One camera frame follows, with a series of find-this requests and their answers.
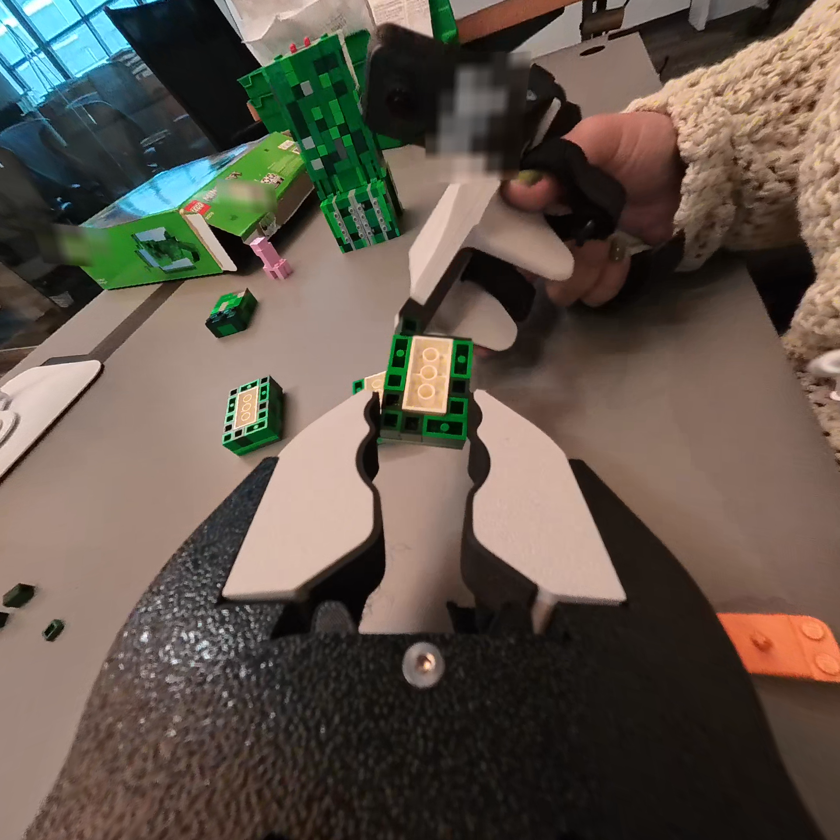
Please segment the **green lego creeper figure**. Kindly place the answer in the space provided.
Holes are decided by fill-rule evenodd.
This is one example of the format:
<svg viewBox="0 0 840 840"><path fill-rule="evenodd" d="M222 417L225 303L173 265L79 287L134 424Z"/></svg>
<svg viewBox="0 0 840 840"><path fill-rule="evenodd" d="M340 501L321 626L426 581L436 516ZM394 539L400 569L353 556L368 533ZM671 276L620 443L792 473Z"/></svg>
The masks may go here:
<svg viewBox="0 0 840 840"><path fill-rule="evenodd" d="M379 138L366 125L352 54L369 33L322 35L238 79L270 132L289 132L343 253L401 235L403 208Z"/></svg>

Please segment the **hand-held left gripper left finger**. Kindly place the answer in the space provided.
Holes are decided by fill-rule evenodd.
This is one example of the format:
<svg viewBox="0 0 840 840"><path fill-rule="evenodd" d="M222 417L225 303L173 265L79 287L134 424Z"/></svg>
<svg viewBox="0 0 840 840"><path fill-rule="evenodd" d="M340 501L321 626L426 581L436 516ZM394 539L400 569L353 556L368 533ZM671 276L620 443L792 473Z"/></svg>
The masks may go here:
<svg viewBox="0 0 840 840"><path fill-rule="evenodd" d="M301 602L375 535L377 495L364 472L379 398L357 392L280 452L222 589L229 602Z"/></svg>

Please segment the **green lego set box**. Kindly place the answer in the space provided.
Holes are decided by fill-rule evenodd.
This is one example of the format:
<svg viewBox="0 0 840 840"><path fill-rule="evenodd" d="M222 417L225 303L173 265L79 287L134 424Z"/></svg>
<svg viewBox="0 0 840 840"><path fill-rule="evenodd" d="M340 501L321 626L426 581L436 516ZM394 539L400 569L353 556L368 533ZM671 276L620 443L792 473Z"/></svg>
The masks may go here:
<svg viewBox="0 0 840 840"><path fill-rule="evenodd" d="M80 226L104 290L236 272L312 192L298 145L270 133L153 176Z"/></svg>

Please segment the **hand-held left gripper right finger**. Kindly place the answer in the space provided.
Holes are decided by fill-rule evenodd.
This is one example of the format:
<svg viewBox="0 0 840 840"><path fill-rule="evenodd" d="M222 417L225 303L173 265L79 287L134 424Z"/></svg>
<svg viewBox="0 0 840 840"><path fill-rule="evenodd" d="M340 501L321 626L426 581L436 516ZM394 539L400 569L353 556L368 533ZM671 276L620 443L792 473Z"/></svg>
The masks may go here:
<svg viewBox="0 0 840 840"><path fill-rule="evenodd" d="M619 606L627 594L562 448L487 391L469 401L472 482L461 577L475 599L461 628L541 634L557 605Z"/></svg>

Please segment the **white pad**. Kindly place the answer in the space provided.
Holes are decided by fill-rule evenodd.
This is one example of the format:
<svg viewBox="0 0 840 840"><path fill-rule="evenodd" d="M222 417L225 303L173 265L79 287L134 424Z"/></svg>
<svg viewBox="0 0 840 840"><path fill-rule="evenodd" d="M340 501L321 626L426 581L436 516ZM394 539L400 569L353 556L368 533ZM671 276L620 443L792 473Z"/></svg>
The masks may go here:
<svg viewBox="0 0 840 840"><path fill-rule="evenodd" d="M84 357L54 359L2 385L2 479L84 395L103 368L99 360Z"/></svg>

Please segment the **dark green brick cube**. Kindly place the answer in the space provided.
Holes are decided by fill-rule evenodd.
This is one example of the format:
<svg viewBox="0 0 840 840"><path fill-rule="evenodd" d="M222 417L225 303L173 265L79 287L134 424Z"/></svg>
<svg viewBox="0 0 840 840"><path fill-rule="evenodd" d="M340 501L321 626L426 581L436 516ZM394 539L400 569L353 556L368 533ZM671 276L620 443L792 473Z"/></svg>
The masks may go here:
<svg viewBox="0 0 840 840"><path fill-rule="evenodd" d="M246 288L221 296L205 320L205 326L216 338L241 333L249 327L258 301Z"/></svg>

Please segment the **person's right hand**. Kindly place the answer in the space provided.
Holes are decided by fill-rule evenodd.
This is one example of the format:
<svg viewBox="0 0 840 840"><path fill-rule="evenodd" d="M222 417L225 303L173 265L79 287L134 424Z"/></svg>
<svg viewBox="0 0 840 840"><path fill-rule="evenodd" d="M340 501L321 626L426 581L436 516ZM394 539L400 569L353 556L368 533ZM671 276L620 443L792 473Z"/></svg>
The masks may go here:
<svg viewBox="0 0 840 840"><path fill-rule="evenodd" d="M658 112L597 114L578 123L566 139L577 144L589 162L619 181L626 193L621 235L607 242L569 245L574 258L572 276L546 285L549 298L558 306L580 302L598 308L614 299L627 279L626 237L651 246L671 238L685 166L679 158L676 130L670 118Z"/></svg>

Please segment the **pink lego pig figure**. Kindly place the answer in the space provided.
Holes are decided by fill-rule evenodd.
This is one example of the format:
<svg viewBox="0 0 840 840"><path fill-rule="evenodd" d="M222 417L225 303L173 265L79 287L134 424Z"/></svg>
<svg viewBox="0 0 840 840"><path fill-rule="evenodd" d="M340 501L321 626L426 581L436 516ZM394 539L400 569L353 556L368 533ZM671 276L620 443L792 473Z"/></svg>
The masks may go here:
<svg viewBox="0 0 840 840"><path fill-rule="evenodd" d="M292 274L288 261L280 256L277 249L265 236L253 238L249 246L261 260L264 271L272 279L287 279Z"/></svg>

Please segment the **person's knitted sweater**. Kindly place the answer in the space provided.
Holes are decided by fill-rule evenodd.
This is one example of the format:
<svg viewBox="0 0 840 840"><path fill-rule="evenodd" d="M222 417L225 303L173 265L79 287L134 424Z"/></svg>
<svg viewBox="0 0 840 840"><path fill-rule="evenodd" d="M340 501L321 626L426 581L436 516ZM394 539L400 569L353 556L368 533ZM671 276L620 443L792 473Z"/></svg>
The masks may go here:
<svg viewBox="0 0 840 840"><path fill-rule="evenodd" d="M819 336L790 328L782 344L826 443L839 462L839 349Z"/></svg>

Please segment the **orange brick separator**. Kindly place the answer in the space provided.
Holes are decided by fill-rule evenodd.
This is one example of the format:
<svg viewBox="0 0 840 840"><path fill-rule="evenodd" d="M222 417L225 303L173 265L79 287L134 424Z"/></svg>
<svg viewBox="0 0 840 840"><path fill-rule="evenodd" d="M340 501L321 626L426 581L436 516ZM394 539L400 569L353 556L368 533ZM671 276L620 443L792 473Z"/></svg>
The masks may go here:
<svg viewBox="0 0 840 840"><path fill-rule="evenodd" d="M839 647L823 621L805 615L719 613L752 675L839 682Z"/></svg>

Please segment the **small green brick foot block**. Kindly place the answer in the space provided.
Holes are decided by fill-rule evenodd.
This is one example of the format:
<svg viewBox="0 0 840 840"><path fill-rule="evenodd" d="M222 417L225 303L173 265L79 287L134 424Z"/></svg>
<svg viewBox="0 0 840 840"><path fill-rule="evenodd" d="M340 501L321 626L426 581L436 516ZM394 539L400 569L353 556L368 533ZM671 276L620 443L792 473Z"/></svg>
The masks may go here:
<svg viewBox="0 0 840 840"><path fill-rule="evenodd" d="M222 445L237 456L282 439L284 392L269 375L231 390L225 407Z"/></svg>

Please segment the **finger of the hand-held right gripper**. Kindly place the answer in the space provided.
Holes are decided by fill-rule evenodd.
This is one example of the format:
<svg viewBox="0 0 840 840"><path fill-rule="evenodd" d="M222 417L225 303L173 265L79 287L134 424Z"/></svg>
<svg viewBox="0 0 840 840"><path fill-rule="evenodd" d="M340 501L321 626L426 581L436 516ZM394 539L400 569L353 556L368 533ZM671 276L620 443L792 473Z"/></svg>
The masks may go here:
<svg viewBox="0 0 840 840"><path fill-rule="evenodd" d="M410 292L395 331L424 333L457 280L484 288L519 324L532 308L535 287L527 274L564 282L574 270L572 253L548 221L517 210L499 195L498 182L447 187L408 253Z"/></svg>
<svg viewBox="0 0 840 840"><path fill-rule="evenodd" d="M471 340L501 352L513 345L518 326L488 291L470 280L457 280L423 332Z"/></svg>

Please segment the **black panel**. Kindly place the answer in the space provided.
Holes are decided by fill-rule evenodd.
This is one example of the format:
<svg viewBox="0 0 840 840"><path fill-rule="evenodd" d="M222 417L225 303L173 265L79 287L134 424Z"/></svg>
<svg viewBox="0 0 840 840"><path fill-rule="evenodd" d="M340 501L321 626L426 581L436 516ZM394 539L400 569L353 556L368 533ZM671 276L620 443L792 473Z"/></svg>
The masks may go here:
<svg viewBox="0 0 840 840"><path fill-rule="evenodd" d="M213 1L160 1L106 15L217 151L258 140L239 79L259 68Z"/></svg>

